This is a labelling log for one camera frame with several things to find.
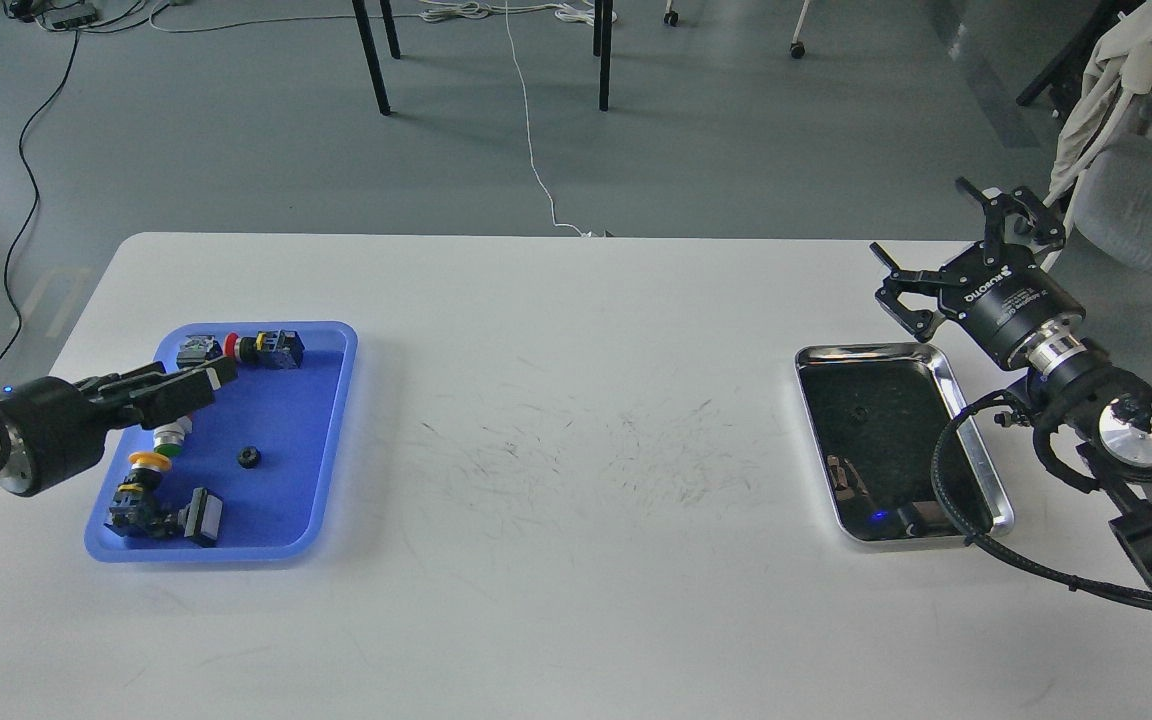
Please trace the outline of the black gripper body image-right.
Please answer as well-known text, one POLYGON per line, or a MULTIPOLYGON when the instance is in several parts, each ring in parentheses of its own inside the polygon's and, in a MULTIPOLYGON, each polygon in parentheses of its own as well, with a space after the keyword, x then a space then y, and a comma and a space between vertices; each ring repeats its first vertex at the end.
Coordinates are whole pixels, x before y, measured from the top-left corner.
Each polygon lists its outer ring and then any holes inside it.
POLYGON ((1085 318, 1084 306, 1020 243, 1006 243, 992 266, 982 247, 968 247, 940 272, 952 285, 938 291, 938 306, 1005 370, 1029 364, 1023 347, 1044 324, 1085 318))

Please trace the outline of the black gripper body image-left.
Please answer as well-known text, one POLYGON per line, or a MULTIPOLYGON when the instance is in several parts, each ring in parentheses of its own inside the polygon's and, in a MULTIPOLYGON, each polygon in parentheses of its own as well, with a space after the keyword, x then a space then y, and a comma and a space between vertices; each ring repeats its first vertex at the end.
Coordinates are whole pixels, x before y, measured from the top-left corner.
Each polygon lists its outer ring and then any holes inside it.
POLYGON ((17 497, 36 497, 93 467, 108 433, 99 407, 56 377, 0 397, 0 425, 9 438, 0 486, 17 497))

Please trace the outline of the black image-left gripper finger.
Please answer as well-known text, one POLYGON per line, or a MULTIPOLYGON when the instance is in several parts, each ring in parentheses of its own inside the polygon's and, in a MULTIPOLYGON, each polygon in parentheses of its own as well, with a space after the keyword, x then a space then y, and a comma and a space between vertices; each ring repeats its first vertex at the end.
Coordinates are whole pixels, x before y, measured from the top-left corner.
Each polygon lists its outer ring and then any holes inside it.
POLYGON ((147 401, 96 401, 101 418, 109 420, 111 429, 157 429, 172 423, 180 416, 214 404, 215 393, 225 384, 236 381, 238 366, 232 357, 218 357, 197 366, 170 373, 161 392, 147 401))
POLYGON ((150 363, 126 373, 84 378, 76 382, 76 389, 88 401, 147 401, 156 397, 170 378, 161 363, 150 363))

